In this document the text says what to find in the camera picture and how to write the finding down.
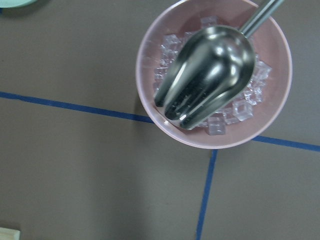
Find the pink bowl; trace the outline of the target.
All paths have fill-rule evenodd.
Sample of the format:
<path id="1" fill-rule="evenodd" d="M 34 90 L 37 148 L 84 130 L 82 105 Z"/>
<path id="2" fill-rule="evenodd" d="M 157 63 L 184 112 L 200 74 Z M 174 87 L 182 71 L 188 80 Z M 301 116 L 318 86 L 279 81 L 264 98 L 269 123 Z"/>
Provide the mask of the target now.
<path id="1" fill-rule="evenodd" d="M 140 44 L 136 59 L 136 86 L 141 103 L 153 122 L 171 138 L 202 149 L 225 149 L 243 144 L 268 128 L 281 112 L 290 92 L 293 64 L 288 41 L 269 18 L 253 34 L 259 59 L 271 67 L 263 88 L 263 102 L 253 108 L 253 117 L 228 125 L 224 135 L 210 136 L 197 127 L 184 130 L 168 122 L 154 104 L 155 68 L 160 66 L 165 35 L 179 37 L 201 28 L 201 19 L 216 16 L 223 25 L 242 25 L 257 5 L 249 0 L 181 0 L 166 9 L 151 24 Z"/>

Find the light green plate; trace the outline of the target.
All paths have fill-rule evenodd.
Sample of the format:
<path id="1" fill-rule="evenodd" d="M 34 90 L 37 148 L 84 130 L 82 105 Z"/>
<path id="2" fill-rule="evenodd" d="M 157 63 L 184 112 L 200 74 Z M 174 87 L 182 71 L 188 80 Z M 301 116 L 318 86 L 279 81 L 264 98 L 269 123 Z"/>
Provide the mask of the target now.
<path id="1" fill-rule="evenodd" d="M 27 5 L 30 5 L 37 0 L 0 0 L 0 8 L 7 9 L 7 8 L 20 8 Z"/>

